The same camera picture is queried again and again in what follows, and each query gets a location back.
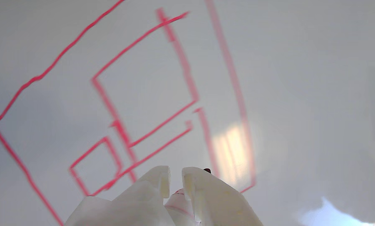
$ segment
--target white plastic part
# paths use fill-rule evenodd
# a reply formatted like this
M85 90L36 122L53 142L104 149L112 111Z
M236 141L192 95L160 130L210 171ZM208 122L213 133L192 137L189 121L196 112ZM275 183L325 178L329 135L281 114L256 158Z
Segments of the white plastic part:
M262 226L244 196L210 173L187 167L169 197L169 167L156 166L113 201L88 196L65 226Z
M163 198L169 197L169 167L156 166L113 201L88 196L65 226L175 226Z
M197 226L193 214L192 202L185 199L185 192L179 189L175 192L165 204L165 208L177 226Z
M222 180L196 167L184 168L182 177L201 226L262 226L245 197Z

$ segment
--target white surface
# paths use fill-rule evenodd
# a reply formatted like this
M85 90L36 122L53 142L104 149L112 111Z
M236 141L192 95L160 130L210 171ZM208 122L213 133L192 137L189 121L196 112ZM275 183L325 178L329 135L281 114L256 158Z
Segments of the white surface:
M15 91L41 74L114 0L0 1L0 113ZM23 92L0 130L65 220L83 199L67 169L110 135L124 169L130 161L90 78L167 16L188 57L216 149L239 125L228 72L203 0L126 1L93 27L47 77ZM257 184L244 193L264 225L317 225L308 212L326 200L361 222L375 222L375 0L216 2L248 110ZM132 137L140 137L189 100L175 53L158 30L102 76ZM136 146L139 159L185 129L193 131L138 166L171 168L171 192L186 166L210 168L199 120L182 114ZM78 171L91 191L116 169L101 149ZM225 181L247 185L246 164ZM231 171L228 163L223 169ZM131 185L124 176L99 197ZM331 220L323 225L338 225ZM56 225L0 143L0 225Z

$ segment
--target white whiteboard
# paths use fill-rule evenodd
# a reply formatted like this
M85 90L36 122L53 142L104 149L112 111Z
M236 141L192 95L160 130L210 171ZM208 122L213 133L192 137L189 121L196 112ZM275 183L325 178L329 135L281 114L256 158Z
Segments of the white whiteboard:
M60 225L156 165L172 191L186 166L249 188L264 225L375 222L375 0L206 3L122 2L21 92L0 134L27 170L0 140L0 225ZM0 115L114 4L0 1Z

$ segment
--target red line drawing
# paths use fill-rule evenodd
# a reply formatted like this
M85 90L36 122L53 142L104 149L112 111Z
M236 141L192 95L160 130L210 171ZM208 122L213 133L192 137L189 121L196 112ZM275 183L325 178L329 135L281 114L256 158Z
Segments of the red line drawing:
M9 104L5 107L4 111L0 114L0 120L3 119L3 117L5 117L6 113L8 112L8 110L11 108L11 106L13 105L13 103L16 101L16 99L19 97L19 95L21 94L21 92L23 90L25 90L28 86L30 86L32 83L36 82L36 81L39 81L41 79L43 79L53 68L54 66L56 66L56 64L58 63L58 61L61 59L61 57L63 57L63 55L65 53L67 53L67 51L69 49L71 49L76 43L78 43L78 41L81 39L81 37L83 37L83 35L91 29L91 27L94 27L94 25L96 25L101 19L103 19L106 15L108 15L110 12L112 12L117 6L119 6L124 0L119 0L117 1L111 8L109 8L107 11L105 11L103 14L101 14L97 19L95 19L91 24L89 24L86 28L84 28L81 33L76 37L76 39L74 41L72 41L64 50L62 50L62 52L56 57L56 59L53 61L53 63L47 68L45 69L45 71L39 75L39 76L35 76L33 77L32 79L30 79L28 82L26 82L25 84L23 84L19 89L18 91L15 93L15 95L12 97L12 99L10 100ZM40 199L42 200L42 202L45 204L45 206L48 208L49 212L51 212L52 216L55 218L56 222L58 222L59 225L63 225L63 222L62 220L60 219L60 217L58 216L58 214L55 212L55 210L52 208L51 204L48 202L48 200L45 198L45 196L42 194L42 192L40 191L40 189L37 187L37 185L35 184L34 182L34 179L31 177L31 174L30 172L28 171L28 169L25 167L24 163L21 161L21 159L18 157L18 155L16 154L16 152L10 147L10 145L8 144L8 142L6 141L6 139L4 138L4 136L1 134L0 132L0 141L1 143L5 146L5 149L6 151L10 154L10 156L15 160L15 162L19 165L20 169L22 170L22 172L24 173L24 175L26 176L27 180L28 180L28 183L30 184L30 186L33 188L33 190L35 191L35 193L37 193L37 195L40 197Z
M179 41L177 40L176 38L176 35L173 33L172 29L171 29L171 26L169 26L170 23L172 23L173 21L175 20L178 20L178 19L181 19L183 17L185 17L187 14L186 13L183 13L182 15L178 16L178 17L175 17L173 19L167 19L165 16L164 16L164 13L163 13L163 10L162 9L158 9L157 10L157 15L160 19L160 24L153 27L152 29L148 30L146 33L144 33L141 37L139 37L137 40L135 40L133 43L131 43L129 46L127 46L125 49L123 49L120 53L118 53L114 58L112 58L108 63L106 63L94 76L93 78L91 79L94 87L97 89L99 95L101 96L101 99L103 100L104 102L104 105L107 107L107 110L110 112L111 116L113 117L113 123L111 124L111 126L115 127L120 139L122 140L123 142L123 145L125 146L126 148L126 151L127 153L129 154L129 158L130 160L132 160L133 164L131 167L128 168L128 172L129 172L129 175L134 182L136 182L136 176L133 174L133 169L135 167L137 167L138 165L140 165L141 163L143 163L144 161L148 160L149 158L148 157L145 157L143 159L143 161L137 161L137 158L136 158L136 155L132 149L133 146L135 146L136 144L140 143L142 140L146 139L147 137L151 136L153 133L155 133L157 130L159 130L161 127L163 127L166 123L168 123L170 120L174 119L175 117L177 117L180 113L182 113L184 110L188 109L189 107L191 107L194 103L197 102L197 100L199 99L198 98L198 93L197 93L197 90L196 90L196 86L193 82L193 78L190 74L190 66L189 66L189 62L185 56L185 54L183 53L183 50L182 50L182 47L179 43ZM158 125L156 128L154 128L153 130L151 130L149 133L147 133L146 135L144 135L143 137L139 138L137 141L135 142L131 142L131 138L130 136L128 135L127 133L127 130L125 128L125 126L123 125L123 122L121 121L120 117L118 116L117 112L116 112L116 109L114 107L114 105L112 104L111 100L109 99L104 87L101 85L101 83L99 82L98 80L98 77L108 68L110 67L114 62L116 62L124 53L126 53L128 50L130 50L133 46L135 46L137 43L139 43L141 40L143 40L145 37L147 37L149 34L151 34L152 32L156 31L157 29L159 29L160 27L164 27L166 29L166 35L168 36L168 39L169 39L169 42L172 42L173 43L173 47L176 51L176 54L179 58L179 61L180 61L180 64L182 66L182 70L183 70L183 75L184 75L184 78L185 78L185 81L188 85L188 88L189 88L189 91L191 93L191 96L192 96L192 101L187 104L186 106L182 107L181 109L179 109L176 113L174 113L171 117L169 117L168 119L166 119L165 121L163 121L160 125ZM186 132L189 132L192 128L192 125L190 122L187 123L187 131ZM172 142L179 139L180 136L178 136L176 139L172 139ZM153 156L154 154L158 153L159 151L155 151L153 153L151 153L149 156ZM86 157L89 153L89 151L87 151L87 153L85 153L83 156L81 156L78 160L76 160L76 162L78 162L80 159ZM83 191L84 194L89 194L87 192L87 189L86 187L84 186L84 183L81 181L80 178L77 177L77 174L71 172L71 175L74 177L75 181L79 184L81 190ZM96 192L94 192L93 194L91 194L91 196L95 196L97 195L99 192L101 192L102 190L108 190L111 186L113 186L113 184L119 180L122 176L118 176L118 177L115 177L113 180L109 181L106 185L104 185L103 187L101 187L100 189L98 189Z
M84 193L85 196L90 196L90 193L88 192L87 187L85 186L85 184L83 183L83 181L80 179L80 177L78 176L78 174L77 174L77 172L76 172L76 170L74 168L75 168L75 166L78 163L81 162L81 160L83 160L84 158L86 158L90 153L92 153L101 144L105 144L106 145L106 147L108 148L109 153L111 154L111 156L114 159L114 162L115 162L116 167L117 167L117 171L115 173L115 177L122 170L122 163L120 161L120 158L117 155L117 153L115 151L115 148L113 147L112 142L109 139L109 137L105 136L104 138L102 138L101 140L99 140L97 143L95 143L89 150L87 150L86 153L84 153L76 161L74 161L74 163L71 164L71 166L69 167L70 174L73 176L73 178L75 179L75 181L79 184L79 186L80 186L80 188L83 191L83 193ZM108 190L112 185L113 184L110 181L110 182L106 183L104 186L106 186L107 190Z
M162 151L164 148L166 148L167 146L169 146L171 143L175 142L176 140L178 140L179 138L181 138L182 136L186 135L188 132L190 132L191 130L193 129L193 125L192 125L192 122L191 121L187 121L186 122L186 130L182 133L180 133L179 135L177 135L176 137L172 138L171 140L169 140L167 143L165 143L164 145L162 145L159 149L155 150L153 153L149 154L148 156L144 157L142 160L134 163L133 165L129 166L126 170L124 170L122 173L120 173L118 176L116 176L115 179L113 179L111 181L112 184L114 184L117 180L121 179L125 174L129 173L130 171L132 171L134 168L140 166L142 163L144 163L145 161L149 160L151 157L155 156L156 154L158 154L160 151ZM101 191L103 191L104 189L107 189L106 186L103 186L101 187L100 189L98 189L98 191L96 191L95 193L92 194L92 196L96 196L98 193L100 193Z
M247 119L245 101L243 99L241 86L239 85L238 76L236 75L234 62L232 60L231 54L229 53L228 45L226 43L224 34L222 32L221 22L218 17L214 2L213 0L204 0L204 1L209 11L212 26L214 28L218 43L220 45L220 49L222 51L222 56L224 57L226 67L228 69L229 77L232 82L232 87L234 88L236 101L238 102L238 108L239 108L239 113L241 115L242 126L243 126L243 130L245 131L245 140L248 146L248 150L247 150L248 156L249 156L249 159L253 160L253 147L252 147L252 139L251 139L252 136L250 135L251 133L250 133L249 121ZM242 190L241 193L247 191L248 189L255 186L256 184L255 166L254 166L253 161L250 161L250 163L251 163L250 164L251 183L250 183L250 186Z
M4 111L0 114L0 121L5 117L5 115L8 112L8 110L12 107L12 105L17 100L17 98L20 96L20 94L25 89L27 89L28 86L30 86L32 83L35 83L35 82L43 79L53 69L53 67L56 66L56 64L62 58L62 56L64 56L64 54L66 54L68 50L70 50L76 43L78 43L79 40L84 36L84 34L88 30L90 30L93 26L95 26L101 19L103 19L103 17L105 17L106 15L108 15L109 13L111 13L122 2L123 2L123 0L117 1L111 8L109 8L107 11L105 11L103 14L101 14L98 18L96 18L91 24L89 24L87 27L85 27L81 31L81 33L76 37L76 39L74 41L72 41L68 46L66 46L65 49L63 49L61 51L61 53L59 53L59 55L55 58L55 60L53 61L53 63L47 69L45 69L45 71L41 75L35 76L35 77L31 78L28 82L26 82L25 84L23 84L18 89L18 91L15 93L15 95L12 97L12 99L10 100L10 102L8 103L8 105L5 107ZM233 86L233 89L234 89L234 92L235 92L235 95L236 95L236 100L238 102L239 112L240 112L240 116L241 116L243 128L244 128L244 131L245 131L245 140L246 140L246 142L248 144L248 147L249 147L249 149L248 149L248 154L249 155L248 156L250 157L250 159L253 159L253 148L252 148L252 143L251 143L251 139L250 139L251 136L250 136L250 130L249 130L249 123L248 123L248 119L247 119L246 107L245 107L245 103L244 103L244 100L243 100L242 91L241 91L241 88L239 86L239 80L238 80L238 77L236 75L236 71L235 71L235 67L234 67L234 64L233 64L233 60L232 60L232 57L231 57L231 55L229 53L229 50L228 50L225 38L224 38L224 36L222 34L221 24L219 22L219 18L218 18L218 15L217 15L214 3L213 3L212 0L205 0L205 2L206 2L206 6L208 8L208 11L209 11L209 14L210 14L210 17L211 17L211 20L212 20L212 25L213 25L213 28L215 30L217 40L218 40L218 42L220 44L220 48L222 50L222 54L223 54L225 63L226 63L227 68L228 68L229 76L230 76L230 79L231 79L231 82L232 82L232 86ZM168 145L170 145L171 143L173 143L174 141L178 140L180 137L182 137L183 135L185 135L186 133L188 133L188 132L190 132L192 130L192 127L193 127L192 123L190 121L187 121L186 122L186 127L187 128L186 128L186 130L184 132L182 132L181 134L175 136L173 139L169 140L167 143L165 143L159 149L157 149L156 151L154 151L153 153L149 154L148 156L146 156L145 158L143 158L142 160L139 160L139 161L137 160L136 155L134 154L134 151L132 149L133 146L139 144L144 139L146 139L147 137L151 136L153 133L157 132L166 123L170 122L170 120L174 119L179 114L181 114L183 111L185 111L186 109L188 109L189 107L191 107L194 103L196 103L196 102L199 101L199 94L198 94L198 92L196 90L196 86L195 86L193 78L192 78L192 76L190 74L189 62L186 59L186 56L185 56L185 54L183 52L183 49L182 49L182 46L181 46L179 40L177 39L176 35L173 33L171 26L169 26L170 23L172 23L172 22L174 22L176 20L182 19L182 18L186 17L186 15L187 15L187 12L181 14L180 16L177 16L177 17L174 17L174 18L168 20L166 18L165 14L163 13L162 9L158 9L157 10L157 16L158 16L158 18L160 20L160 24L158 24L156 27L153 27L151 30L147 31L145 34L143 34L143 36L141 36L136 41L134 41L132 44L130 44L128 47L126 47L124 50L122 50L117 56L115 56L110 62L108 62L105 66L103 66L103 68L101 70L99 70L98 73L96 73L93 76L93 78L92 78L93 86L97 89L97 91L100 94L103 102L105 103L105 106L107 107L108 111L110 112L111 116L113 117L113 122L111 123L111 126L115 127L118 135L120 136L120 139L123 141L123 144L124 144L124 146L126 148L126 151L127 151L128 155L129 155L129 158L131 159L131 161L133 162L133 164L132 164L132 166L128 167L126 170L124 170L123 172L121 172L121 167L122 167L121 161L120 161L119 157L117 156L117 153L116 153L115 149L113 148L113 146L112 146L111 142L109 141L109 139L107 137L104 137L98 143L96 143L91 149L89 149L86 153L84 153L79 159L77 159L71 165L71 167L69 169L70 172L71 172L71 175L74 176L76 182L80 185L80 187L81 187L81 189L82 189L82 191L83 191L83 193L85 195L89 194L89 192L86 189L86 187L84 186L84 184L81 181L81 179L78 178L77 173L76 173L76 171L73 168L76 166L76 164L78 162L81 161L81 159L85 158L99 144L101 144L101 143L106 143L107 144L107 147L109 148L111 156L114 157L115 162L117 164L117 173L116 173L116 177L113 180L111 180L110 182L108 182L107 184L105 184L104 186L102 186L100 189L98 189L96 192L94 192L93 194L91 194L92 196L97 195L102 190L109 189L111 186L113 186L113 184L117 180L119 180L121 177L123 177L127 173L129 173L132 181L135 182L136 181L136 175L133 172L133 169L135 167L141 165L146 160L148 160L149 158L153 157L154 155L156 155L157 153L159 153L161 150L163 150L165 147L167 147ZM176 113L174 113L172 116L170 116L169 118L167 118L165 121L163 121L162 123L160 123L157 127L155 127L153 130L151 130L149 133L147 133L143 137L137 139L136 141L132 142L130 136L127 134L127 131L126 131L126 129L125 129L122 121L120 120L120 117L118 117L118 114L116 113L115 108L113 107L113 105L112 105L111 101L109 100L109 98L108 98L108 96L107 96L104 88L101 86L101 84L99 83L99 81L98 81L97 78L98 78L98 76L105 69L107 69L112 63L114 63L122 54L124 54L125 52L127 52L128 50L130 50L139 41L143 40L145 37L147 37L149 34L151 34L152 32L154 32L155 30L159 29L160 27L164 27L164 30L166 32L166 35L167 35L168 39L169 39L169 42L171 42L173 44L175 52L176 52L176 54L177 54L177 56L179 58L179 62L181 64L181 66L182 66L183 76L185 78L185 82L186 82L186 84L187 84L187 86L189 88L190 94L192 96L192 101L190 103L188 103L186 106L184 106L181 109L179 109ZM214 151L214 149L212 147L211 134L210 134L210 131L209 131L209 126L208 126L208 123L207 123L207 120L206 120L206 116L204 114L203 108L197 109L196 112L199 115L200 123L201 123L201 126L202 126L204 134L205 134L206 145L207 145L208 150L209 150L210 159L211 159L211 162L212 162L212 167L213 167L213 169L215 171L215 175L218 175L219 169L217 167L216 160L215 160L215 151ZM21 171L26 176L26 178L28 180L28 183L30 184L30 186L32 187L32 189L35 191L35 193L38 195L38 197L41 199L41 201L43 202L43 204L47 207L47 209L52 214L52 216L54 217L54 219L57 221L57 223L59 225L63 226L62 220L59 218L58 214L53 209L53 207L51 206L51 204L48 202L48 200L46 199L46 197L43 195L43 193L41 192L41 190L37 187L37 185L35 184L33 178L31 177L31 174L30 174L29 170L27 169L27 167L25 166L25 164L22 162L22 160L20 159L20 157L17 155L17 153L8 144L8 141L5 139L5 137L2 135L1 132L0 132L0 142L3 144L3 146L6 149L6 151L9 153L9 155L18 164L18 166L20 167ZM245 192L246 190L248 190L249 188L251 188L252 186L255 185L255 168L254 168L254 164L252 162L251 162L251 165L250 165L250 172L251 172L251 177L252 177L251 184L250 184L250 186L248 188L244 189L242 192Z
M194 111L194 113L199 114L199 120L200 120L200 124L202 126L202 129L203 129L204 139L206 141L207 150L209 151L211 167L213 168L214 175L216 177L219 177L220 173L219 173L219 169L218 169L218 165L217 165L217 160L216 160L216 157L215 157L214 147L213 147L212 141L211 141L211 132L210 132L210 129L209 129L209 123L207 122L206 114L204 113L204 109L202 107L196 109Z
M135 40L133 43L131 43L129 46L127 46L125 49L123 49L120 53L118 53L114 58L112 58L108 63L106 63L94 76L93 78L91 79L94 87L97 89L99 95L101 96L101 99L102 101L104 102L104 105L107 107L108 111L110 112L111 116L113 117L113 123L111 124L111 126L115 127L115 130L117 131L120 139L122 140L123 142L123 145L129 155L129 158L130 160L132 161L132 163L136 163L137 162L137 158L136 158L136 155L132 149L132 147L138 143L140 143L142 140L146 139L147 137L149 137L151 134L153 134L154 132L156 132L159 128L161 128L163 125L165 125L167 122L169 122L170 120L172 120L173 118L175 118L178 114L180 114L182 111L184 111L185 109L187 109L188 107L190 107L192 104L195 103L195 100L193 100L191 103L189 103L188 105L186 105L185 107L183 107L181 110L179 110L178 112L176 112L173 116L169 117L167 120L165 120L163 123L161 123L159 126L157 126L155 129L153 129L151 132L149 132L148 134L144 135L142 138L138 139L136 142L131 142L131 138L130 136L128 135L127 133L127 130L125 128L125 126L123 125L123 122L121 121L121 118L118 116L117 112L116 112L116 109L115 107L113 106L111 100L109 99L107 93L105 92L105 89L103 88L103 86L100 84L99 80L98 80L98 76L100 76L104 70L106 70L109 66L111 66L116 60L118 60L124 53L126 53L128 50L130 50L133 46L135 46L137 43L139 43L141 40L143 40L145 37L147 37L149 34L151 34L152 32L156 31L157 29L159 29L160 27L163 27L163 26L167 26L169 23L172 23L176 20L179 20L179 19L182 19L184 17L186 17L186 15L188 14L188 12L186 13L183 13L181 14L180 16L177 16L177 17L174 17L170 20L166 20L166 21L163 21L162 23L158 24L157 26L153 27L152 29L148 30L146 33L144 33L142 36L140 36L137 40ZM182 64L182 67L183 67L183 71L187 71L187 76L190 76L190 68L189 68L189 64L187 63L187 60L186 62L183 62ZM134 182L136 182L136 175L134 174L133 171L130 172L130 177Z

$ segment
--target red drawn square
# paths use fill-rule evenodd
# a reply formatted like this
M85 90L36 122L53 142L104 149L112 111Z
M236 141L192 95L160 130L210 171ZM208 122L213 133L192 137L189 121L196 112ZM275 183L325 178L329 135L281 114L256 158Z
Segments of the red drawn square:
M74 163L72 163L70 165L70 167L69 167L69 171L70 171L71 176L73 176L74 180L77 182L77 184L80 186L81 190L83 191L84 195L86 195L86 196L95 196L99 192L101 192L103 189L99 189L99 190L95 191L94 193L89 193L88 190L87 190L86 185L83 182L83 180L77 174L77 172L75 170L75 167L76 167L76 165L78 163L80 163L90 153L92 153L98 146L100 146L102 144L104 144L107 147L107 149L108 149L108 151L109 151L111 157L113 158L113 161L115 162L116 167L117 167L117 171L114 174L114 179L110 180L108 183L106 183L103 186L103 188L109 189L115 183L116 176L122 170L122 162L121 162L118 154L116 153L115 148L113 147L113 144L111 143L111 140L109 139L109 137L105 136L104 138L102 138L101 140L99 140L97 143L95 143L89 150L87 150L87 152L85 152L82 156L80 156L76 161L74 161Z

